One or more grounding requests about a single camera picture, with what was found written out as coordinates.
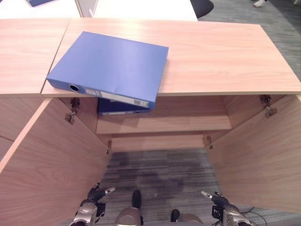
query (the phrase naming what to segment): metal hinge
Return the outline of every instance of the metal hinge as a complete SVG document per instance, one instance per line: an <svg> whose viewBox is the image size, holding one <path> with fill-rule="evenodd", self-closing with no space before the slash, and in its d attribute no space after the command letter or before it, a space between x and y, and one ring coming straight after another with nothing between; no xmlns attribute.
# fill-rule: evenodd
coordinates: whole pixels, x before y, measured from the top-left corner
<svg viewBox="0 0 301 226"><path fill-rule="evenodd" d="M112 150L112 141L111 140L109 140L108 141L108 149L107 149L107 154L110 154L110 152L111 152L111 150Z"/></svg>
<svg viewBox="0 0 301 226"><path fill-rule="evenodd" d="M207 142L208 142L209 149L213 149L213 144L212 144L212 141L211 141L211 136L207 136Z"/></svg>
<svg viewBox="0 0 301 226"><path fill-rule="evenodd" d="M278 113L277 108L272 108L270 106L271 100L272 100L272 98L270 95L260 95L260 101L264 105L264 108L267 110L267 113L266 113L267 118Z"/></svg>
<svg viewBox="0 0 301 226"><path fill-rule="evenodd" d="M71 113L67 113L65 115L65 120L69 122L71 125L74 124L74 116L78 113L79 111L79 105L80 105L80 100L77 97L74 97L70 101L71 104Z"/></svg>

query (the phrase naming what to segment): white desk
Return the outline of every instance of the white desk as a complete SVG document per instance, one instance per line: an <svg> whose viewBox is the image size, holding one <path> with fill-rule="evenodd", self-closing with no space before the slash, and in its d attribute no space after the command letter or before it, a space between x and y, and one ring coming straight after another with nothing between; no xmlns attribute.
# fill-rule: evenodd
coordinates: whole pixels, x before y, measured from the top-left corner
<svg viewBox="0 0 301 226"><path fill-rule="evenodd" d="M80 17L74 0L54 0L32 7L26 0L3 0L0 19Z"/></svg>
<svg viewBox="0 0 301 226"><path fill-rule="evenodd" d="M190 0L98 0L94 17L198 20Z"/></svg>

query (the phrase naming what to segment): open cabinet door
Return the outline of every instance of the open cabinet door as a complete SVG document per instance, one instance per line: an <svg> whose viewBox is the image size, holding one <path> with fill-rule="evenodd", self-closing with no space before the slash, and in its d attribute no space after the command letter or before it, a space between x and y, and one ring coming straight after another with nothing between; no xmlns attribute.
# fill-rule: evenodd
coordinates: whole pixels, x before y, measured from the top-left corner
<svg viewBox="0 0 301 226"><path fill-rule="evenodd" d="M207 152L231 203L301 212L301 97L285 96L272 107L279 112L260 112Z"/></svg>
<svg viewBox="0 0 301 226"><path fill-rule="evenodd" d="M47 98L0 163L0 222L56 226L74 217L90 188L102 179L105 145L59 99Z"/></svg>

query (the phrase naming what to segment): blue folder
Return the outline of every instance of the blue folder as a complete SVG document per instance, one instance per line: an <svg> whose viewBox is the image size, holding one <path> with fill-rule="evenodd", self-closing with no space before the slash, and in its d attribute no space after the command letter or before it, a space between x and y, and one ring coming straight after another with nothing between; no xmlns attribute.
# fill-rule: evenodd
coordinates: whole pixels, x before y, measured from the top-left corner
<svg viewBox="0 0 301 226"><path fill-rule="evenodd" d="M53 0L27 0L27 1L31 4L32 7L35 7Z"/></svg>
<svg viewBox="0 0 301 226"><path fill-rule="evenodd" d="M98 98L98 114L100 115L147 113L150 111L151 110L146 107L140 107L119 101Z"/></svg>
<svg viewBox="0 0 301 226"><path fill-rule="evenodd" d="M83 32L47 76L59 89L153 109L168 47Z"/></svg>

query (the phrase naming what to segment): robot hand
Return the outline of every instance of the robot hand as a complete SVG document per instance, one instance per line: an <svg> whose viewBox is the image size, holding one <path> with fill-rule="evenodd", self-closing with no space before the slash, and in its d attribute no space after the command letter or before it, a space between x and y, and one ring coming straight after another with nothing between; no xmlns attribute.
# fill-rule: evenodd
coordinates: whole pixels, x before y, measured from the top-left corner
<svg viewBox="0 0 301 226"><path fill-rule="evenodd" d="M216 206L212 207L212 216L219 219L223 226L252 226L250 221L239 212L235 205L231 205L225 197L215 192L217 196L201 191L201 193L212 200Z"/></svg>
<svg viewBox="0 0 301 226"><path fill-rule="evenodd" d="M113 191L115 191L114 187L102 190L100 183L97 183L89 191L87 199L81 202L74 221L69 226L93 226L105 212L105 203L98 203L98 201Z"/></svg>

